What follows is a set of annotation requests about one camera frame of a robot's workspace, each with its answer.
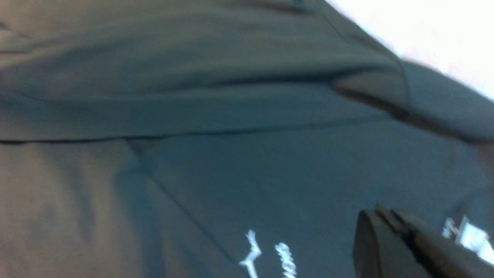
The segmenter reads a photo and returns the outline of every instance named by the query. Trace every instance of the white logo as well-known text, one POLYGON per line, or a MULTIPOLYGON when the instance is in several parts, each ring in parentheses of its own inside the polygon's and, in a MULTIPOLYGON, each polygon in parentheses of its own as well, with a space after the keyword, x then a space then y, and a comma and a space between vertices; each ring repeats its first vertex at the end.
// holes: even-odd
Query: white logo
POLYGON ((458 232, 459 232, 458 228, 454 226, 453 219, 451 219, 451 218, 446 219, 446 221, 444 222, 444 228, 443 228, 443 231, 441 232, 441 234, 445 238, 451 238, 451 236, 453 234, 458 235, 458 232))
POLYGON ((240 262, 240 264, 247 268, 250 278, 258 278, 257 272, 255 271, 254 261, 262 254, 262 252, 259 245, 257 245, 257 242, 255 241, 255 232, 249 230, 246 236, 250 243, 250 253, 247 255, 245 260, 240 262))
POLYGON ((296 278, 297 266, 293 263, 293 258, 291 257, 290 248, 284 243, 280 243, 275 246, 276 251, 281 257, 281 267, 285 270, 283 274, 286 278, 296 278))
MULTIPOLYGON (((262 252, 255 240, 255 232, 249 230, 246 236, 250 243, 250 253, 247 255, 245 260, 240 262, 240 264, 247 268, 250 278, 258 278, 254 266, 254 261, 259 256, 261 256, 262 252)), ((280 243, 278 245, 275 245, 275 250, 278 252, 280 256, 280 260, 282 262, 281 266, 285 270, 285 272, 283 272, 285 278, 296 278, 297 266, 295 265, 295 263, 293 262, 293 258, 291 257, 290 248, 286 244, 280 243)))

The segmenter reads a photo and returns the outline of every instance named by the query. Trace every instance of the dark gray fabric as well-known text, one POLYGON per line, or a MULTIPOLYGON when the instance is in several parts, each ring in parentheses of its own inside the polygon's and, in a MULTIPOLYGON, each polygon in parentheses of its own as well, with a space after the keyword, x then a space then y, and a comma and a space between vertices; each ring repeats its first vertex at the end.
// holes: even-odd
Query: dark gray fabric
POLYGON ((378 202, 494 234, 494 104, 325 2, 0 7, 0 277, 246 278, 249 229, 351 277, 378 202))

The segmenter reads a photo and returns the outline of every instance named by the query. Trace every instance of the black object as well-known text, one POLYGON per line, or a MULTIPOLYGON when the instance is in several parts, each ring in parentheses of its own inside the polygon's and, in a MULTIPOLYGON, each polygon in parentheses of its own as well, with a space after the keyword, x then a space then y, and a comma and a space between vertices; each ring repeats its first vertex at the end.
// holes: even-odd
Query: black object
POLYGON ((494 269, 421 221, 382 207, 361 211, 353 250, 358 278, 487 278, 494 269))

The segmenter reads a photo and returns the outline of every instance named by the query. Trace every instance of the seam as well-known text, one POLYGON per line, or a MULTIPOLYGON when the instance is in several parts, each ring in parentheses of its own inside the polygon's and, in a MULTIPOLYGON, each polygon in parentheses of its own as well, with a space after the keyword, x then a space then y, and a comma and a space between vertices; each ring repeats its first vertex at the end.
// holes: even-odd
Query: seam
MULTIPOLYGON (((335 32, 349 45, 352 45, 351 41, 349 40, 348 38, 348 35, 343 32, 340 28, 338 28, 334 23, 333 21, 327 17, 327 15, 324 13, 323 11, 323 7, 322 7, 322 4, 321 4, 321 1, 322 0, 313 0, 315 3, 316 3, 316 9, 318 10, 319 14, 327 21, 327 23, 335 30, 335 32)), ((325 4, 329 5, 332 9, 334 9, 334 7, 325 1, 325 4)), ((390 58, 391 60, 394 60, 398 63, 398 66, 400 67, 400 74, 403 78, 403 81, 405 83, 405 110, 406 112, 410 115, 412 113, 412 93, 411 93, 411 90, 410 90, 410 81, 408 79, 408 76, 406 74, 406 71, 405 71, 405 67, 403 65, 404 61, 394 55, 392 57, 388 57, 390 58)))
POLYGON ((0 144, 22 144, 22 143, 81 143, 81 142, 101 142, 110 140, 129 140, 129 139, 164 139, 171 137, 184 137, 184 136, 201 136, 201 135, 242 135, 242 134, 261 134, 261 133, 275 133, 275 132, 290 132, 290 131, 300 131, 300 130, 318 130, 318 129, 329 129, 338 127, 349 127, 358 126, 364 124, 380 123, 395 121, 396 118, 386 112, 379 115, 361 117, 356 119, 346 119, 340 121, 331 122, 318 122, 310 123, 304 125, 285 125, 285 126, 269 126, 265 128, 250 128, 250 129, 239 129, 239 130, 219 130, 219 131, 204 131, 204 132, 184 132, 175 134, 157 134, 157 135, 142 135, 142 136, 108 136, 94 139, 39 139, 39 140, 5 140, 0 139, 0 144))
POLYGON ((202 233, 203 235, 208 238, 212 244, 217 248, 217 250, 228 260, 230 261, 241 273, 247 276, 245 273, 245 270, 243 267, 240 266, 240 264, 235 261, 235 259, 230 256, 230 254, 227 252, 225 248, 221 246, 219 241, 206 229, 204 225, 202 225, 195 217, 194 215, 187 210, 187 208, 180 203, 178 198, 176 198, 169 190, 166 189, 166 187, 160 183, 150 171, 148 171, 148 167, 146 167, 146 163, 143 161, 142 156, 139 155, 139 153, 135 150, 135 148, 129 143, 127 139, 124 140, 125 143, 127 144, 128 148, 132 151, 136 159, 139 161, 139 164, 142 166, 142 172, 145 174, 145 176, 152 181, 158 189, 163 192, 177 207, 178 209, 185 214, 185 216, 192 222, 193 225, 195 225, 202 233))

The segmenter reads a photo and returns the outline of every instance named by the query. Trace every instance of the white patch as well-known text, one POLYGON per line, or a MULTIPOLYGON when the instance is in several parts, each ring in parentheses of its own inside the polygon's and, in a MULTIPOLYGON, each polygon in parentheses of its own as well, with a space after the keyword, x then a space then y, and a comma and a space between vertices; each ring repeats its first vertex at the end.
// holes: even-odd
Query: white patch
POLYGON ((442 235, 451 238, 453 233, 456 235, 457 244, 477 253, 479 258, 494 265, 494 250, 489 243, 489 235, 486 231, 470 224, 468 218, 463 216, 460 228, 454 226, 451 218, 446 219, 442 235))

